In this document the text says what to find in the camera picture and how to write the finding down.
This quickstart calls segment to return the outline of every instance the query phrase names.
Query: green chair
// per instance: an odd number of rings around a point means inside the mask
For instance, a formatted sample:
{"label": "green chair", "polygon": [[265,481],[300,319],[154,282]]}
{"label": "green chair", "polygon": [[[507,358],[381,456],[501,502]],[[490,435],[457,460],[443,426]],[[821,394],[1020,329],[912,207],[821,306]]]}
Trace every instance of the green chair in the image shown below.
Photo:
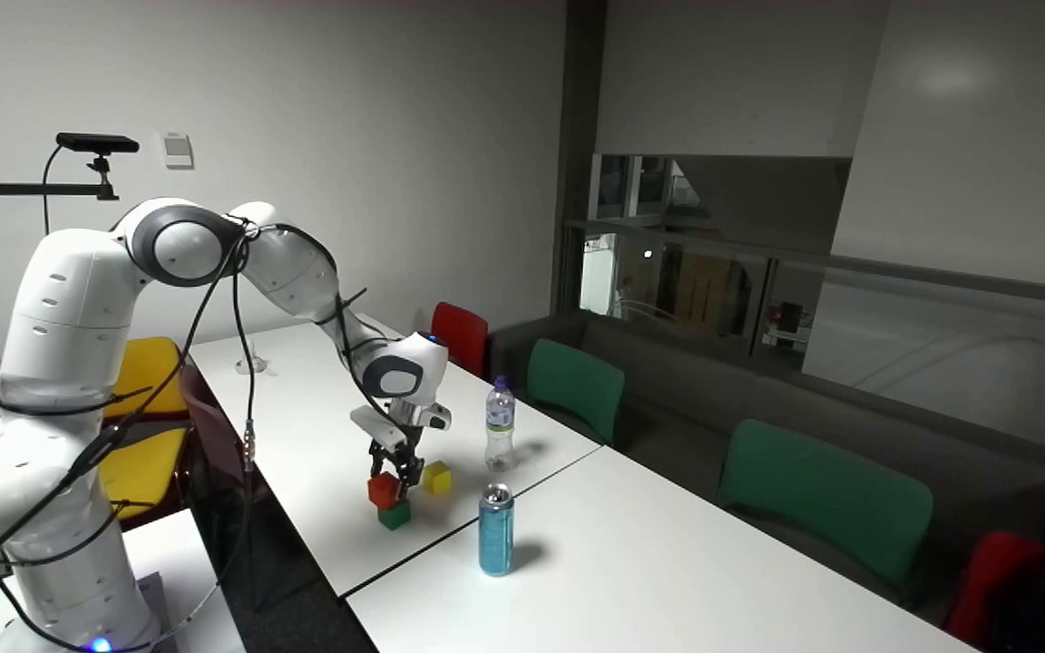
{"label": "green chair", "polygon": [[932,520],[919,478],[766,420],[734,429],[718,495],[734,510],[812,533],[900,594]]}
{"label": "green chair", "polygon": [[597,441],[616,441],[625,369],[561,342],[532,342],[521,398],[538,411],[571,415]]}

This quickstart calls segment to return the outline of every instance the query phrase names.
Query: white table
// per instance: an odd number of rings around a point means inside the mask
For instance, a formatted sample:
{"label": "white table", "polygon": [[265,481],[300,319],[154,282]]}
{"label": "white table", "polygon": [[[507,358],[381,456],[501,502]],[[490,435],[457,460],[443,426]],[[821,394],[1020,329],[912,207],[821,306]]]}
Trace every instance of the white table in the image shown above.
{"label": "white table", "polygon": [[[333,342],[314,328],[283,328],[249,333],[249,348],[265,358],[255,411],[256,467],[337,594],[354,590],[479,514],[479,495],[490,478],[484,466],[487,380],[447,367],[438,403],[455,411],[455,426],[423,432],[417,454],[423,466],[443,460],[455,472],[455,495],[438,502],[410,490],[412,520],[383,529],[368,496],[371,435],[347,417],[363,408],[363,394],[337,363]],[[238,342],[197,346],[192,358],[230,420],[243,432],[247,375]],[[496,478],[527,490],[593,451],[597,441],[520,403],[520,466]]]}
{"label": "white table", "polygon": [[970,649],[612,451],[515,496],[512,576],[476,527],[347,597],[383,653]]}
{"label": "white table", "polygon": [[[133,576],[158,575],[166,619],[181,624],[192,611],[197,619],[175,634],[179,653],[243,653],[236,619],[214,570],[206,562],[192,510],[175,510],[122,533]],[[0,631],[14,619],[10,602],[0,594]]]}

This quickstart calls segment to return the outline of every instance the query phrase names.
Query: white wall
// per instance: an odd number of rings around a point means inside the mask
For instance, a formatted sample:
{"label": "white wall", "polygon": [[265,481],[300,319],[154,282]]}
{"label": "white wall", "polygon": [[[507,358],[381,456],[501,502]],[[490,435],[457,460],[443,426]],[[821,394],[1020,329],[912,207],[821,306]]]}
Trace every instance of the white wall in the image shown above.
{"label": "white wall", "polygon": [[[490,322],[549,310],[559,93],[555,0],[0,0],[0,183],[35,183],[56,131],[127,131],[122,198],[50,198],[59,229],[145,197],[277,198],[392,328],[437,298]],[[163,131],[192,136],[197,171],[163,171]],[[89,183],[85,162],[56,183]],[[35,238],[41,202],[0,198],[0,346]],[[149,290],[133,329],[181,337],[197,301]],[[202,333],[230,329],[220,301]]]}
{"label": "white wall", "polygon": [[[1045,282],[1045,5],[891,0],[836,255]],[[1045,438],[1045,310],[821,298],[805,375]]]}
{"label": "white wall", "polygon": [[597,152],[848,155],[885,0],[608,0]]}

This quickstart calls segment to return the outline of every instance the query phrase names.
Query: plastic bottle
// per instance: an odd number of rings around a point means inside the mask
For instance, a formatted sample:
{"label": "plastic bottle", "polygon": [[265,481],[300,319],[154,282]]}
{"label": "plastic bottle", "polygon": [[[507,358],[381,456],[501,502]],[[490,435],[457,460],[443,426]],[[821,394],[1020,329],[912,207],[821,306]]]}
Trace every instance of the plastic bottle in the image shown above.
{"label": "plastic bottle", "polygon": [[493,379],[487,394],[487,467],[504,467],[512,456],[515,435],[515,392],[504,379]]}

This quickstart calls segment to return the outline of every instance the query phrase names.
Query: gray sofa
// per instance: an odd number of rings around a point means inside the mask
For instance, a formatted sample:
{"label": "gray sofa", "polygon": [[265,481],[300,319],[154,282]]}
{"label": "gray sofa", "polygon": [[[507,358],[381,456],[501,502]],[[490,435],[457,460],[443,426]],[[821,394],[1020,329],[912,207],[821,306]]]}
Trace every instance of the gray sofa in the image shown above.
{"label": "gray sofa", "polygon": [[589,311],[493,329],[490,369],[521,385],[538,337],[578,346],[628,375],[620,451],[714,496],[730,429],[762,417],[900,467],[936,495],[932,539],[970,550],[988,529],[1045,538],[1045,448],[885,403],[803,375],[697,357]]}

